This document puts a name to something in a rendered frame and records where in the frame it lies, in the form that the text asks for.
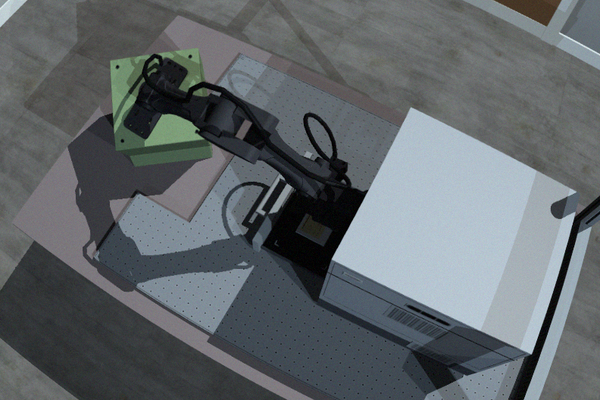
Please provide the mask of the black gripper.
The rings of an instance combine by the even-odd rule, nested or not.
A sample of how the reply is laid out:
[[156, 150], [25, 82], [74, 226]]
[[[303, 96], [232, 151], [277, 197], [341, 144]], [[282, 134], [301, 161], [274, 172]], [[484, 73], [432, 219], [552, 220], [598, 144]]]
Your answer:
[[331, 210], [329, 203], [326, 202], [322, 205], [316, 205], [299, 194], [297, 194], [293, 200], [289, 210], [302, 217], [306, 214], [310, 214], [313, 221], [329, 227], [332, 231], [337, 233], [347, 218], [347, 216], [341, 212], [334, 209]]

